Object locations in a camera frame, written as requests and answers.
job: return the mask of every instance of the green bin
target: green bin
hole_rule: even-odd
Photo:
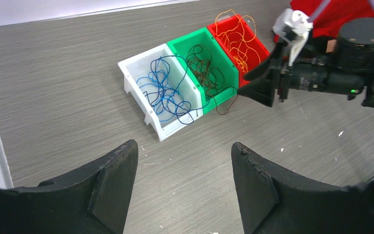
[[[210,68],[208,69],[208,71],[211,71],[209,75],[211,85],[200,85],[199,77],[195,76],[197,72],[193,72],[193,70],[200,70],[196,69],[197,64],[200,63],[194,63],[191,65],[193,70],[190,68],[187,70],[188,76],[200,91],[204,115],[213,110],[216,104],[220,105],[237,94],[239,71],[206,27],[171,40],[167,42],[167,45],[173,54],[182,57],[178,60],[183,67],[186,67],[186,60],[183,58],[187,59],[187,56],[192,55],[193,52],[202,51],[202,53],[196,55],[201,60],[211,58]]]

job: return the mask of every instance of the white bin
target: white bin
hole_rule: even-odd
[[[137,101],[141,110],[145,114],[144,122],[149,125],[151,124],[154,130],[157,132],[160,141],[166,139],[167,137],[173,135],[180,129],[184,128],[185,124],[183,123],[192,123],[193,120],[197,120],[203,116],[201,95],[198,89],[195,87],[194,83],[191,81],[190,77],[186,74],[183,82],[181,82],[178,91],[185,101],[191,103],[190,115],[185,114],[179,117],[180,122],[176,116],[171,118],[169,121],[163,121],[169,119],[172,114],[164,112],[160,115],[157,115],[153,108],[151,107],[149,101],[143,94],[143,92],[157,92],[157,88],[152,85],[147,85],[140,89],[140,86],[143,84],[151,82],[148,79],[137,80],[140,77],[148,76],[148,73],[151,71],[150,64],[151,61],[158,59],[160,57],[174,55],[167,44],[159,45],[153,49],[150,49],[146,52],[138,54],[134,57],[128,58],[124,61],[118,63],[122,73],[124,74],[124,89],[127,93],[131,92],[134,99]],[[186,68],[186,64],[180,64],[176,57],[167,57],[164,59],[170,65],[171,71],[168,75],[168,81],[173,88],[176,88],[178,83],[180,83],[183,78]]]

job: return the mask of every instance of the tangled cable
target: tangled cable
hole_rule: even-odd
[[[229,29],[229,30],[226,30],[224,32],[221,32],[219,33],[219,28],[218,28],[218,18],[222,15],[222,14],[225,14],[225,13],[228,13],[228,12],[233,12],[234,15],[236,16],[236,18],[238,19],[238,24],[236,27],[232,28],[232,29]],[[250,40],[246,40],[244,38],[244,32],[245,32],[245,29],[244,29],[244,24],[245,22],[243,21],[244,18],[250,18],[252,21],[253,21],[253,24],[254,24],[254,28],[255,28],[255,32],[254,32],[254,36],[252,39]],[[260,55],[259,53],[254,49],[252,48],[251,46],[248,46],[247,43],[248,42],[251,42],[253,40],[256,39],[256,23],[254,21],[254,19],[248,15],[245,15],[243,17],[238,17],[238,15],[236,14],[236,12],[234,12],[232,9],[228,10],[228,11],[225,11],[225,12],[221,12],[215,19],[214,21],[215,23],[215,26],[216,26],[216,36],[218,36],[222,41],[223,41],[223,44],[227,47],[227,49],[231,52],[231,53],[235,53],[236,55],[233,56],[233,58],[236,60],[237,64],[240,66],[241,70],[245,73],[249,72],[249,68],[248,68],[248,64],[247,64],[247,60],[248,60],[248,56],[247,56],[247,52],[249,50],[253,50],[254,52],[256,52],[256,55],[258,56],[259,58],[259,63],[262,62],[261,58],[260,58]],[[235,31],[236,29],[238,29],[239,27],[242,28],[242,34]],[[233,34],[238,34],[238,36],[240,36],[240,40],[235,40],[235,41],[230,41],[230,37],[233,35]],[[240,50],[240,48],[242,46],[246,46],[246,50],[245,51],[242,51]]]
[[[236,89],[237,91],[237,88],[234,86],[225,87],[225,77],[219,68],[212,66],[212,60],[213,54],[211,51],[204,45],[200,44],[191,47],[187,54],[188,67],[193,72],[206,94],[207,104],[204,107],[210,103],[211,99],[214,99],[216,102],[217,113],[225,115],[233,105],[234,101],[236,101],[237,95],[225,113],[219,112],[217,101],[214,96],[230,88]]]
[[[178,88],[180,84],[184,81],[187,75],[187,66],[185,68],[184,75],[180,82],[177,84],[175,88],[172,87],[168,80],[168,76],[171,72],[170,64],[164,60],[164,58],[168,57],[178,57],[182,58],[181,56],[170,55],[170,56],[163,56],[158,59],[151,61],[150,69],[151,71],[148,73],[146,77],[140,77],[136,83],[143,79],[148,79],[150,82],[145,83],[143,85],[139,85],[140,89],[146,86],[153,86],[157,89],[156,92],[148,92],[144,91],[143,94],[147,98],[150,106],[153,108],[154,112],[159,116],[164,114],[165,112],[170,113],[170,117],[164,120],[160,120],[160,122],[166,122],[177,117],[178,121],[182,124],[189,125],[194,122],[193,117],[190,114],[190,111],[194,111],[197,109],[191,109],[191,103],[184,100],[183,96],[180,94]],[[180,120],[180,117],[188,114],[191,117],[192,122],[184,123]]]

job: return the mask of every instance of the orange cord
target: orange cord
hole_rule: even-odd
[[[236,27],[232,28],[232,29],[229,29],[225,32],[222,32],[220,34],[218,34],[218,25],[217,25],[217,19],[222,15],[222,14],[225,14],[225,13],[228,13],[228,12],[233,12],[234,15],[239,19],[239,23],[237,24]],[[245,17],[248,17],[250,18],[252,21],[253,21],[253,24],[254,24],[254,37],[250,40],[245,40],[244,39],[244,25],[243,25],[243,19]],[[224,11],[224,12],[221,12],[217,17],[216,19],[214,20],[214,23],[216,25],[216,36],[220,37],[220,39],[224,38],[224,41],[223,41],[223,44],[224,45],[228,45],[227,46],[227,49],[232,52],[233,50],[236,50],[237,51],[237,55],[236,56],[233,56],[233,58],[236,60],[237,64],[240,66],[240,68],[242,69],[243,72],[247,73],[249,70],[248,70],[248,65],[247,65],[247,60],[248,60],[248,57],[247,57],[247,52],[248,50],[253,50],[254,52],[256,52],[257,56],[259,57],[259,63],[262,62],[260,56],[259,56],[259,53],[252,47],[248,46],[247,43],[248,42],[251,42],[252,40],[256,39],[256,23],[254,21],[254,19],[251,17],[251,16],[248,16],[248,15],[245,15],[241,18],[239,18],[236,14],[236,12],[234,12],[232,9],[228,10],[228,11]],[[234,31],[236,30],[239,26],[242,27],[242,30],[243,30],[243,34],[237,32],[237,31]],[[239,34],[242,39],[241,40],[238,40],[238,41],[230,41],[229,39],[229,36],[232,35],[232,34]],[[243,43],[247,46],[247,49],[245,52],[241,51],[239,48],[243,45]]]

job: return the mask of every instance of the plastic storage bin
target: plastic storage bin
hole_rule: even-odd
[[[186,124],[192,123],[193,120],[197,120],[203,115],[201,94],[195,84],[191,81],[191,78],[188,76],[188,74],[186,74],[184,80],[180,83],[181,79],[186,73],[186,65],[184,64],[182,66],[176,57],[164,58],[164,60],[167,61],[170,65],[168,82],[173,88],[176,88],[178,83],[180,83],[178,91],[180,92],[184,100],[191,103],[191,110],[193,110],[189,112],[191,116],[189,114],[184,114],[183,116],[179,117],[179,121],[176,116],[171,117],[173,114],[169,112],[163,112],[158,115],[145,96],[146,92],[151,94],[157,92],[158,88],[152,85],[145,85],[148,83],[152,83],[152,81],[149,79],[140,78],[149,75],[149,72],[151,71],[151,62],[153,60],[171,55],[174,54],[169,49],[169,47],[166,44],[162,44],[118,63],[118,66],[124,74],[125,91],[127,93],[131,93],[134,99],[137,101],[138,105],[146,116],[144,119],[145,123],[147,125],[151,124],[153,126],[154,130],[158,134],[158,138],[160,139],[160,141],[173,135],[177,131],[187,126]],[[164,69],[164,65],[162,63],[159,69]],[[179,103],[180,101],[180,98],[175,98],[176,103]]]
[[[263,61],[269,56],[269,51],[259,41],[259,39],[254,38],[254,31],[250,29],[249,25],[243,20],[240,15],[232,16],[217,23],[213,23],[207,26],[207,28],[239,71],[239,87],[243,87],[244,85],[248,84],[249,81],[244,80],[243,76],[260,64],[257,54],[259,54],[260,56],[260,61]],[[249,41],[252,38],[254,38],[254,40],[251,40],[247,43],[242,43],[240,45],[240,41],[242,41],[241,35],[243,35],[244,40],[246,41]],[[243,67],[241,67],[237,62],[237,59],[235,57],[238,56],[238,51],[236,49],[233,49],[231,51],[229,50],[230,43],[232,45],[236,45],[238,49],[243,53],[246,53],[247,69],[243,69]]]
[[[210,66],[217,67],[223,74],[222,76],[217,74],[217,77],[215,77],[214,80],[214,82],[218,82],[218,84],[221,86],[217,88],[219,92],[216,94],[215,90],[212,90],[209,92],[209,94],[212,96],[209,96],[207,95],[208,88],[201,86],[193,71],[191,69],[188,70],[189,77],[193,80],[201,93],[204,114],[207,114],[213,110],[216,107],[216,104],[220,105],[237,94],[237,88],[239,86],[239,71],[232,61],[227,57],[225,52],[222,50],[207,28],[202,28],[180,38],[171,40],[167,42],[167,45],[175,55],[180,55],[184,58],[187,58],[188,53],[191,51],[190,49],[193,46],[204,46],[211,52],[212,61]],[[209,53],[202,53],[201,55],[198,55],[198,57],[200,59],[210,59]],[[178,60],[181,64],[186,63],[186,61],[182,58],[178,58]]]

